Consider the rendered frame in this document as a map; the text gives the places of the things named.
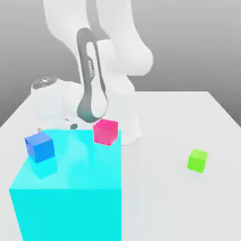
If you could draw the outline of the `small blue cube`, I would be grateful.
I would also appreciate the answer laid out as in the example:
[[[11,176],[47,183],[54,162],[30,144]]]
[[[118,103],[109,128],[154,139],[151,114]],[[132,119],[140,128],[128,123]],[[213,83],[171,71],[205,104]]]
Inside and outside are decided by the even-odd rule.
[[[24,140],[28,155],[35,163],[55,156],[53,139],[45,132],[39,132],[32,136],[25,137]]]

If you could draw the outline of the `small green cube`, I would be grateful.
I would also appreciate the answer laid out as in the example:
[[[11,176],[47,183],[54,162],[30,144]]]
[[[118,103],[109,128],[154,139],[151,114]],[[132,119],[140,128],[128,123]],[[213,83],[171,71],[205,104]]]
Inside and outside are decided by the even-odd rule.
[[[208,153],[199,149],[193,149],[189,155],[187,168],[199,173],[203,173]]]

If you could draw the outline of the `small pink cube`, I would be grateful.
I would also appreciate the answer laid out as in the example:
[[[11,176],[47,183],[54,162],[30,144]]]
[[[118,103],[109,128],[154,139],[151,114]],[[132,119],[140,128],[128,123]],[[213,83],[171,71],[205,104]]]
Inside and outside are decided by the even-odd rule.
[[[101,119],[93,126],[94,142],[111,146],[118,138],[118,122]]]

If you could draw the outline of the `large cyan box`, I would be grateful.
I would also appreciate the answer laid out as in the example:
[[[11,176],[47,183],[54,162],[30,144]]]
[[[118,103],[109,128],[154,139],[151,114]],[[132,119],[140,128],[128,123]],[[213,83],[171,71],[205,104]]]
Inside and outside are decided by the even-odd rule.
[[[27,158],[9,192],[23,241],[121,241],[121,139],[91,130],[46,131],[55,157]]]

